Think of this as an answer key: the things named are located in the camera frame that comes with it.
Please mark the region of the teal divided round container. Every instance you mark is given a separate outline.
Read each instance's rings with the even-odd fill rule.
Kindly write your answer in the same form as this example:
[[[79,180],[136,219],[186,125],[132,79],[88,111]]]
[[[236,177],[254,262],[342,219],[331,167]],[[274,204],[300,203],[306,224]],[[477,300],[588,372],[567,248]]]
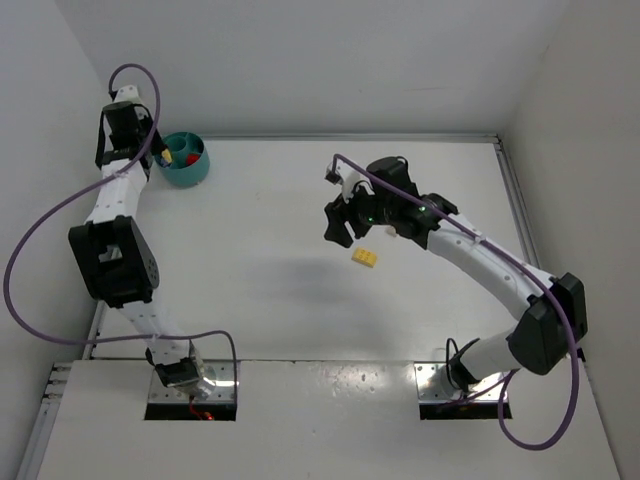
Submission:
[[[210,169],[209,154],[202,138],[192,132],[175,132],[165,136],[163,141],[173,158],[172,164],[165,166],[161,155],[155,157],[165,180],[177,188],[191,188],[202,183]],[[200,158],[187,166],[186,157],[191,153]]]

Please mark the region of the red lego brick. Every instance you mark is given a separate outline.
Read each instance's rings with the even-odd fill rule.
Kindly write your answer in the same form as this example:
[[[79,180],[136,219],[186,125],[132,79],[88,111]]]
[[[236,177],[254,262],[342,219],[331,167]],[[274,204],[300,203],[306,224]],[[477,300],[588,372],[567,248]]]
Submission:
[[[186,165],[187,166],[191,166],[193,164],[195,164],[198,160],[199,160],[200,156],[194,153],[189,154],[186,157]]]

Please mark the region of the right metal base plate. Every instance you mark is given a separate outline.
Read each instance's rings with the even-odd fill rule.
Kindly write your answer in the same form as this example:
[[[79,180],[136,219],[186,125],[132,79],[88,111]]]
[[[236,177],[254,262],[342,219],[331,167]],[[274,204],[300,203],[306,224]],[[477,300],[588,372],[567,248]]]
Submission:
[[[496,402],[505,378],[504,373],[492,374],[463,393],[448,379],[444,363],[414,363],[413,367],[420,406]]]

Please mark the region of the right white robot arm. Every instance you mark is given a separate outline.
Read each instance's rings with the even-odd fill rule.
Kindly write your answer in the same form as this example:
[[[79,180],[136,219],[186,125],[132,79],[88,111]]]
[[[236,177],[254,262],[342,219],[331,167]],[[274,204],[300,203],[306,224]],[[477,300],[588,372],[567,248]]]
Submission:
[[[376,160],[363,171],[349,171],[332,161],[325,178],[341,188],[324,209],[326,240],[348,248],[374,226],[391,227],[455,265],[515,319],[513,328],[474,339],[448,360],[446,388],[468,392],[494,373],[515,369],[545,375],[568,354],[568,333],[576,341],[586,335],[585,289],[576,276],[557,277],[512,257],[452,202],[436,193],[419,193],[404,157]]]

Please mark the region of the short yellow lego brick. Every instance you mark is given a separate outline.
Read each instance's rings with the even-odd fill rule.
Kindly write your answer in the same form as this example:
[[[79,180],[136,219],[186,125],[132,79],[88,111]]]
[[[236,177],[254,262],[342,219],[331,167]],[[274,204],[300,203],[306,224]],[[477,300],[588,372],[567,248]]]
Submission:
[[[370,250],[358,247],[354,250],[351,260],[359,265],[374,268],[377,263],[378,256]]]

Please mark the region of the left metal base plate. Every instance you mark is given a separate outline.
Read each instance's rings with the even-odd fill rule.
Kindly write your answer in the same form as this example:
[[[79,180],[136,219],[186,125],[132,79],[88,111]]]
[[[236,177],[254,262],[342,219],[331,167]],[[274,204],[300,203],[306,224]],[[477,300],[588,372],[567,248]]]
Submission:
[[[194,402],[201,405],[232,405],[235,402],[234,381],[231,361],[204,361],[204,377],[198,383]],[[156,374],[151,377],[148,404],[187,405],[190,396],[175,388],[162,385]]]

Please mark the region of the metal base plate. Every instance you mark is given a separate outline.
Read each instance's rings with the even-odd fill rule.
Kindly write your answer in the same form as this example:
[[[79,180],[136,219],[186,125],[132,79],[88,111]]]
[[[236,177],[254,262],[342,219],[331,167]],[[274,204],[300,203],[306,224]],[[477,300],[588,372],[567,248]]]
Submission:
[[[231,361],[204,361],[204,377],[198,383],[194,402],[201,405],[232,405],[235,402],[234,381]],[[156,374],[151,377],[148,404],[187,405],[190,396],[175,388],[162,385]]]
[[[413,367],[420,406],[496,402],[505,378],[504,373],[492,374],[463,393],[448,379],[444,363],[414,363]]]

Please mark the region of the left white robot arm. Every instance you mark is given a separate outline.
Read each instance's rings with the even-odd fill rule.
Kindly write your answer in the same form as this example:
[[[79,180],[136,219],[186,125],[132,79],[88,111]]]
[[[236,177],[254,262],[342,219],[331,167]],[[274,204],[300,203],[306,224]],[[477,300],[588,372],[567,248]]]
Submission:
[[[157,294],[159,267],[135,216],[149,180],[152,158],[142,152],[152,119],[135,101],[103,108],[112,148],[97,165],[104,183],[87,220],[70,229],[68,239],[90,295],[118,311],[142,336],[147,361],[166,388],[190,400],[205,400],[215,387],[193,342],[164,311]]]

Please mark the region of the long yellow lego brick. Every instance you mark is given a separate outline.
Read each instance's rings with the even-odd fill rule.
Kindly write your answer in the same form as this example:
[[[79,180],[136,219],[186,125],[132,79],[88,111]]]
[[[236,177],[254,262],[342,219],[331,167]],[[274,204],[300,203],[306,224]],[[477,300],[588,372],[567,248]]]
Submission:
[[[171,164],[172,164],[172,162],[173,162],[173,158],[172,158],[171,152],[170,152],[170,150],[169,150],[168,148],[165,148],[165,149],[162,151],[162,153],[161,153],[161,157],[162,157],[162,159],[163,159],[163,164],[164,164],[165,166],[169,166],[169,165],[171,165]]]

